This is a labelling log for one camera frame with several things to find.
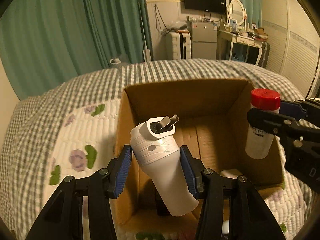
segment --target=white water bottle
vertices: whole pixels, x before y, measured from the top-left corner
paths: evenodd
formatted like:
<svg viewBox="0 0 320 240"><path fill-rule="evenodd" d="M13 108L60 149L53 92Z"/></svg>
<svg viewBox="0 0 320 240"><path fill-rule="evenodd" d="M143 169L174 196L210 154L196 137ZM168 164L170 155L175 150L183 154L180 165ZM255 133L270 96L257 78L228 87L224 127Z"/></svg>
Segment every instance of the white water bottle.
<svg viewBox="0 0 320 240"><path fill-rule="evenodd" d="M198 205L189 192L181 163L180 150L172 130L154 133L150 125L163 117L151 118L131 130L131 147L139 166L153 181L172 216L183 216Z"/></svg>
<svg viewBox="0 0 320 240"><path fill-rule="evenodd" d="M251 108L279 113L280 94L270 89L254 89L251 91ZM267 157L273 141L273 134L251 127L249 125L245 151L253 159Z"/></svg>

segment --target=bottle lid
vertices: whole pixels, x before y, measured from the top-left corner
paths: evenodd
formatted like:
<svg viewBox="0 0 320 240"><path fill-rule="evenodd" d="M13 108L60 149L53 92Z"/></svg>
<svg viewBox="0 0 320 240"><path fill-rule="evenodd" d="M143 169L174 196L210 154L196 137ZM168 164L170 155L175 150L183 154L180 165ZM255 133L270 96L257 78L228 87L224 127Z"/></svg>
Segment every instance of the bottle lid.
<svg viewBox="0 0 320 240"><path fill-rule="evenodd" d="M280 94L265 88L251 91L251 104L261 110L277 110L280 107Z"/></svg>

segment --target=cardboard box flap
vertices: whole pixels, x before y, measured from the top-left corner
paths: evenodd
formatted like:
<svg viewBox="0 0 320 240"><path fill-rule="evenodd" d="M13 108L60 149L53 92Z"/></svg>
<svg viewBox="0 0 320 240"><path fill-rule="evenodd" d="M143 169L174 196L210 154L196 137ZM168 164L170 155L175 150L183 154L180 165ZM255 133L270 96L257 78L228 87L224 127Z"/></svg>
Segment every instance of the cardboard box flap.
<svg viewBox="0 0 320 240"><path fill-rule="evenodd" d="M158 116L180 119L223 114L247 85L247 80L205 79L146 83L125 88L138 122Z"/></svg>
<svg viewBox="0 0 320 240"><path fill-rule="evenodd" d="M118 156L125 144L130 144L130 131L136 126L134 114L131 110L128 96L124 91L122 93L119 118L118 132L116 135L115 156ZM115 203L115 220L119 224L124 224L138 209L139 198L139 166L137 160L133 157L125 189L114 201Z"/></svg>

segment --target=wall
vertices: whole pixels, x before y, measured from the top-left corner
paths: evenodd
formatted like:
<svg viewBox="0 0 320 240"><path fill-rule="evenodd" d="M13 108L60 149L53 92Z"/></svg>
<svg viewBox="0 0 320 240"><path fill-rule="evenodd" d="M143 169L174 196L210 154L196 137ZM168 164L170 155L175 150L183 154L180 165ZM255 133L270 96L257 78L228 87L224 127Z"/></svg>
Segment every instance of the wall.
<svg viewBox="0 0 320 240"><path fill-rule="evenodd" d="M186 21L186 16L203 16L203 11L186 10L184 8L183 0L147 0L153 58L154 60L161 60L167 59L165 39L164 36L161 35L161 30L164 29L164 25L161 18L158 16L161 26L159 26L159 24L156 26L155 5L158 6L164 24L167 26L173 21ZM214 21L220 20L220 14L211 13L211 16Z"/></svg>
<svg viewBox="0 0 320 240"><path fill-rule="evenodd" d="M18 102L19 99L9 83L0 59L0 151L11 115Z"/></svg>

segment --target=small box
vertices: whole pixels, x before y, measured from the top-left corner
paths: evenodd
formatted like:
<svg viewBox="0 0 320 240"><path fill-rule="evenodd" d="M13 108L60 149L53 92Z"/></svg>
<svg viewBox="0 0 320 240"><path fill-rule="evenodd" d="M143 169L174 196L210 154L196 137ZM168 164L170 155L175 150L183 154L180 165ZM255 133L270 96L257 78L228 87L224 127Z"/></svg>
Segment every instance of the small box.
<svg viewBox="0 0 320 240"><path fill-rule="evenodd" d="M268 34L264 32L263 28L254 29L256 36L264 41L268 40Z"/></svg>
<svg viewBox="0 0 320 240"><path fill-rule="evenodd" d="M119 110L115 153L130 144L130 131L152 117L180 118L173 135L178 146L187 145L195 158L217 173L237 169L263 198L279 190L283 181L279 148L274 139L268 156L250 158L245 152L250 92L247 80L206 79L147 83L124 89ZM177 232L196 229L201 203L181 217L156 214L155 187L135 157L122 194L115 200L114 223L134 232ZM225 201L224 210L228 211Z"/></svg>

